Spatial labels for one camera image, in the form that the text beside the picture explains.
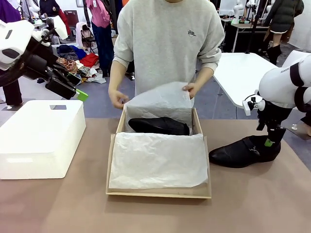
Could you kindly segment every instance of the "red cloth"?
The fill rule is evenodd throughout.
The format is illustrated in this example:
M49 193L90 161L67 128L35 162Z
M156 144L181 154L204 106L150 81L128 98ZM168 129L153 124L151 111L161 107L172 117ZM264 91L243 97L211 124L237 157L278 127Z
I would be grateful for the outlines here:
M62 21L64 22L65 26L66 26L66 30L67 30L67 34L70 35L70 27L68 25L68 20L66 15L64 14L64 12L59 9L58 15L60 16L60 18L62 19Z
M95 55L94 53L90 53L85 58L80 60L80 63L82 63L85 67L92 68L98 60L99 60L99 56Z

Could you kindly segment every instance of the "table leg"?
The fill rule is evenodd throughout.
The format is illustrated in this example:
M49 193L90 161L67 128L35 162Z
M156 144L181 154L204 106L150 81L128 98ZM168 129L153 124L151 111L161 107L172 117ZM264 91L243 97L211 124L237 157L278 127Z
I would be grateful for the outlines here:
M237 45L238 34L239 34L239 28L237 28L237 33L235 35L235 40L234 40L232 52L235 51L235 46Z

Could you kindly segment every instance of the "white tissue paper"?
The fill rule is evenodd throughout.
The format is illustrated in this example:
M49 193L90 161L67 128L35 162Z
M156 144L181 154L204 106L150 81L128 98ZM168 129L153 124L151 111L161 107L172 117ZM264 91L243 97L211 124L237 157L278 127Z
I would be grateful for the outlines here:
M109 188L195 187L207 182L202 134L118 133Z
M134 132L128 124L133 118L170 117L186 123L192 132L194 101L190 100L188 91L182 90L186 85L183 82L168 83L134 97L124 106L125 130Z

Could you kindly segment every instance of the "man's hand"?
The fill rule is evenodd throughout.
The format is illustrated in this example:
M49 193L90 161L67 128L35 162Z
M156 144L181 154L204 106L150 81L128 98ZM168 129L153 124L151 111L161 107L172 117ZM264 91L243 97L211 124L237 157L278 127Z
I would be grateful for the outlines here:
M124 104L129 101L128 96L117 90L109 90L109 97L115 108L123 109Z
M200 89L195 83L190 83L187 86L184 86L183 90L189 91L190 99L193 99Z

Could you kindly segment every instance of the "jeans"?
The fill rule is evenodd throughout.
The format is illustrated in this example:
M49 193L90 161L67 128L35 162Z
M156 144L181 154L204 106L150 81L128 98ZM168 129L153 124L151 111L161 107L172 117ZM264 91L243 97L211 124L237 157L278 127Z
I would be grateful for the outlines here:
M92 23L92 29L97 44L99 65L103 74L110 73L112 60L114 57L113 44L111 39L111 26L97 27Z

